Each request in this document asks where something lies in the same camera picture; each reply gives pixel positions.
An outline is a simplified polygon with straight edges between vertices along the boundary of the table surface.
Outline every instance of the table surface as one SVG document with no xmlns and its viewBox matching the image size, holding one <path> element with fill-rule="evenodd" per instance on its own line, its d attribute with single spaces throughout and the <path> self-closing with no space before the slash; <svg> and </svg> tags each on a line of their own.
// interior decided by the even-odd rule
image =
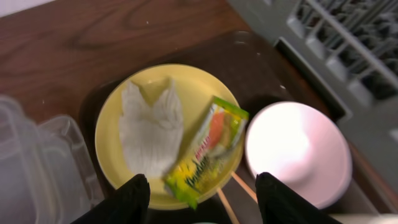
<svg viewBox="0 0 398 224">
<path fill-rule="evenodd" d="M 96 86 L 160 56 L 249 29 L 225 0 L 57 0 L 0 18 L 0 94 L 19 101 L 36 122 L 57 114 L 77 120 Z M 298 84 L 327 114 L 311 88 Z"/>
</svg>

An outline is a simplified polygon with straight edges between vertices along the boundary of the yellow plate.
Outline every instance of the yellow plate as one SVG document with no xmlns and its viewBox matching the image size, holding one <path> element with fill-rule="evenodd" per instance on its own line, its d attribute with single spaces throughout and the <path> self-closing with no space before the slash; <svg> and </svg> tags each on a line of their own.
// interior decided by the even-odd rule
<svg viewBox="0 0 398 224">
<path fill-rule="evenodd" d="M 199 130 L 211 105 L 213 96 L 218 96 L 230 103 L 238 105 L 235 97 L 217 78 L 209 73 L 187 65 L 158 65 L 147 68 L 124 80 L 108 97 L 101 113 L 95 131 L 95 148 L 97 158 L 105 177 L 117 189 L 131 179 L 133 174 L 123 158 L 119 139 L 119 117 L 122 115 L 121 92 L 127 82 L 133 82 L 140 87 L 145 100 L 151 105 L 169 85 L 169 78 L 175 80 L 175 87 L 180 97 L 184 134 L 180 148 L 183 155 L 191 139 Z M 236 146 L 230 162 L 225 170 L 211 184 L 198 202 L 213 196 L 217 188 L 223 187 L 229 181 L 232 171 L 235 171 L 243 153 L 243 141 Z M 150 202 L 149 208 L 160 210 L 174 210 L 186 208 L 186 203 L 179 202 L 164 190 L 164 183 L 160 179 L 149 179 Z"/>
</svg>

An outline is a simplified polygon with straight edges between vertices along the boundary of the white napkin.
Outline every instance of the white napkin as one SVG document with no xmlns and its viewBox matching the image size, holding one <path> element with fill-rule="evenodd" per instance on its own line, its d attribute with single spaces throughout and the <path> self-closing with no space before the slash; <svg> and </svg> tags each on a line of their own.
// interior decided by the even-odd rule
<svg viewBox="0 0 398 224">
<path fill-rule="evenodd" d="M 135 84 L 129 82 L 122 91 L 119 137 L 126 164 L 134 174 L 162 177 L 177 160 L 183 115 L 174 85 L 171 80 L 169 89 L 164 90 L 153 108 Z"/>
</svg>

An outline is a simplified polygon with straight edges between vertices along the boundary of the plastic lid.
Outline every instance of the plastic lid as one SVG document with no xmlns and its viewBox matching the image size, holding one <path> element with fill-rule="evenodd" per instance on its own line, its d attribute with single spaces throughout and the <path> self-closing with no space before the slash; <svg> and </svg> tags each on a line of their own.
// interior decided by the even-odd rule
<svg viewBox="0 0 398 224">
<path fill-rule="evenodd" d="M 0 96 L 0 195 L 0 223 L 70 223 L 102 201 L 74 120 L 36 126 Z"/>
</svg>

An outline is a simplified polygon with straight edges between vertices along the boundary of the brown tray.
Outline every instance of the brown tray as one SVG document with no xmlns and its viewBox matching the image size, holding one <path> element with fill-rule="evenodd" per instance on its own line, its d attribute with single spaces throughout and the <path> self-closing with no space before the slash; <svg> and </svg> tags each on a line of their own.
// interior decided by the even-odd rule
<svg viewBox="0 0 398 224">
<path fill-rule="evenodd" d="M 214 75 L 231 90 L 241 107 L 248 111 L 251 117 L 271 103 L 294 100 L 292 95 L 297 100 L 304 101 L 300 90 L 289 80 L 289 76 L 282 68 L 275 50 L 250 32 L 232 32 L 208 40 L 195 47 L 140 66 L 127 74 L 126 78 L 143 68 L 162 63 L 191 65 Z M 123 80 L 119 79 L 99 86 L 83 102 L 80 110 L 81 131 L 106 196 L 114 189 L 104 177 L 96 158 L 95 126 L 103 103 Z M 255 190 L 254 178 L 244 161 L 243 159 L 236 173 Z M 223 191 L 241 223 L 262 223 L 257 203 L 237 182 L 229 181 Z M 150 210 L 148 217 L 149 223 L 160 223 L 165 220 L 173 223 L 230 223 L 226 210 L 217 195 L 201 203 L 196 212 L 190 209 L 172 212 Z"/>
</svg>

